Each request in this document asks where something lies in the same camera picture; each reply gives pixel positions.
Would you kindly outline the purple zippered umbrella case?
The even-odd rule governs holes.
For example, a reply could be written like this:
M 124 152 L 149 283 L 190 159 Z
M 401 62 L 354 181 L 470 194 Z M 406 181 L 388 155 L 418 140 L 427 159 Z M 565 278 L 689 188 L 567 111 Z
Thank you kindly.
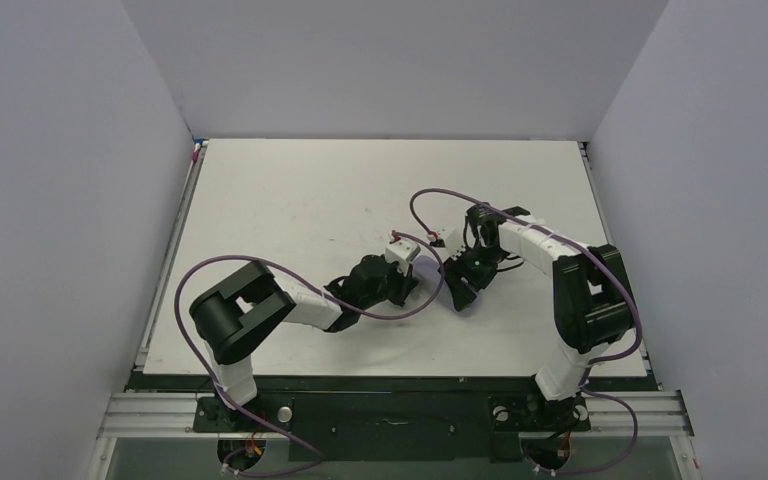
M 433 293 L 440 285 L 440 265 L 432 257 L 417 257 L 413 261 L 413 275 L 420 280 L 419 287 L 423 292 Z

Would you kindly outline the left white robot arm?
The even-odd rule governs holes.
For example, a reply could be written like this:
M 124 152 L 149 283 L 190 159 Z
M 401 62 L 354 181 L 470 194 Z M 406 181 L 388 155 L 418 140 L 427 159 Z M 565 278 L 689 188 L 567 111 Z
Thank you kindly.
M 263 261 L 250 261 L 190 304 L 188 314 L 208 348 L 217 397 L 228 409 L 257 396 L 251 355 L 282 323 L 342 332 L 381 303 L 403 307 L 419 286 L 413 268 L 367 255 L 348 275 L 325 286 L 326 296 L 282 284 Z

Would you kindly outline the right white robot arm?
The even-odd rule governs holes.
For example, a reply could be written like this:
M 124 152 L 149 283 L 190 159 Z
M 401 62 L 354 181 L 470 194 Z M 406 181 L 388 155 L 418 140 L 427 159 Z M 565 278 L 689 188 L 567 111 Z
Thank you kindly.
M 580 387 L 592 360 L 635 325 L 618 250 L 609 244 L 572 245 L 522 207 L 496 212 L 474 205 L 466 212 L 464 229 L 435 237 L 448 255 L 442 274 L 457 312 L 476 302 L 509 257 L 551 280 L 558 344 L 530 377 L 519 413 L 544 431 L 569 430 L 584 421 Z

